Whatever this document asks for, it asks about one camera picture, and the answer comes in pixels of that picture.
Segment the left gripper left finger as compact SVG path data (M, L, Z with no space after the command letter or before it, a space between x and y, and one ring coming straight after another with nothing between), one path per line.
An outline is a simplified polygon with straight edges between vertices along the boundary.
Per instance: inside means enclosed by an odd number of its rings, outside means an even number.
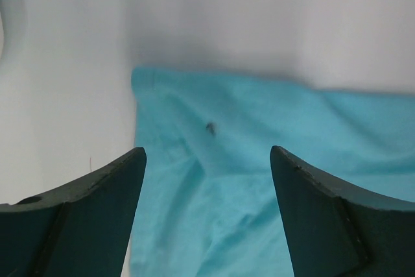
M136 147L108 165L1 205L2 276L120 276L145 175Z

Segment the light teal polo shirt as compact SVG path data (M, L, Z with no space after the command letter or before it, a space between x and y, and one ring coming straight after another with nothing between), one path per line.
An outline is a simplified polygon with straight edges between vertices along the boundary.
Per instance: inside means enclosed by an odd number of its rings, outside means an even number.
M279 145L332 175L414 200L414 97L138 67L147 154L132 276L292 276L270 170Z

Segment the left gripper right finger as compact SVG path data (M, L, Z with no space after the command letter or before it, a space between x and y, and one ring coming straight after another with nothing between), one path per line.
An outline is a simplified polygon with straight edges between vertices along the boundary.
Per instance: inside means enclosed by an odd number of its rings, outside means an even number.
M295 276L413 276L414 203L356 186L280 146L270 167Z

